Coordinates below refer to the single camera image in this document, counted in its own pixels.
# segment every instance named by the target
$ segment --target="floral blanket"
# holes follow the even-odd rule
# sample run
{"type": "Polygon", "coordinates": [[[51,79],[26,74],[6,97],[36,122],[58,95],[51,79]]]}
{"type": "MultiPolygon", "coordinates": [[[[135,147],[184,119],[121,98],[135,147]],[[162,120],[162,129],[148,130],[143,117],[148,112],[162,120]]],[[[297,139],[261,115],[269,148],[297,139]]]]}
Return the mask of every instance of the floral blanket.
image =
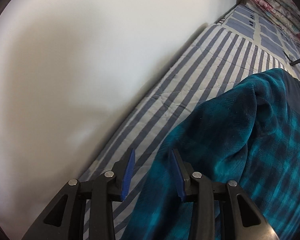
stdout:
{"type": "Polygon", "coordinates": [[[300,11],[292,0],[250,0],[270,22],[300,45],[300,11]]]}

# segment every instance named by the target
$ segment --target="teal blanket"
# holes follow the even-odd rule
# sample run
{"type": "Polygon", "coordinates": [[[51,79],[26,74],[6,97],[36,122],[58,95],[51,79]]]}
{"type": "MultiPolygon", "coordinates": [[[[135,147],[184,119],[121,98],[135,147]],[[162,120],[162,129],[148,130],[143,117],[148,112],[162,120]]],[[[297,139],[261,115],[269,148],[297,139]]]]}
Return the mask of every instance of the teal blanket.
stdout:
{"type": "Polygon", "coordinates": [[[238,181],[279,238],[292,239],[300,228],[296,98],[300,82],[273,69],[199,105],[162,143],[121,239],[188,239],[192,203],[180,201],[171,177],[168,150],[174,147],[211,180],[238,181]]]}

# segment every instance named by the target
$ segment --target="white wall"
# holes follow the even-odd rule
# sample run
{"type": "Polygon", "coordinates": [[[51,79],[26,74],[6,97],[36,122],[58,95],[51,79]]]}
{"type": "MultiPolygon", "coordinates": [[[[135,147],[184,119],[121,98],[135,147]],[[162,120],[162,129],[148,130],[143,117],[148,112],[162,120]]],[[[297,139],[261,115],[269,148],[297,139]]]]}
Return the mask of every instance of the white wall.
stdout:
{"type": "Polygon", "coordinates": [[[13,0],[0,16],[0,224],[20,239],[236,0],[13,0]]]}

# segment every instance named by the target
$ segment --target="mattress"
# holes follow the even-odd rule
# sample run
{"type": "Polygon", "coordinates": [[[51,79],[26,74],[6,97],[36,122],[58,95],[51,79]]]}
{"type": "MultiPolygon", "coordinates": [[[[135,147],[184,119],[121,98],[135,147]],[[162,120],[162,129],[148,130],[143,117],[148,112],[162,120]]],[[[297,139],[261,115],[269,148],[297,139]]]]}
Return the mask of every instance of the mattress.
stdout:
{"type": "Polygon", "coordinates": [[[300,64],[290,61],[300,58],[300,46],[282,30],[243,4],[228,13],[218,25],[239,34],[283,63],[292,76],[300,80],[300,64]]]}
{"type": "MultiPolygon", "coordinates": [[[[260,42],[256,43],[251,35],[248,37],[244,33],[245,30],[227,25],[232,17],[237,17],[234,13],[242,15],[238,10],[248,12],[242,5],[236,9],[223,22],[208,26],[197,37],[126,118],[81,176],[80,181],[94,179],[110,170],[128,147],[136,150],[136,164],[129,194],[122,203],[113,203],[117,240],[121,238],[129,222],[146,174],[163,139],[197,105],[231,89],[247,76],[268,69],[282,68],[300,79],[300,67],[298,70],[292,68],[288,59],[271,52],[260,42]]],[[[262,35],[271,40],[273,38],[266,33],[262,35]]],[[[87,201],[83,239],[89,238],[89,214],[90,201],[87,201]]]]}

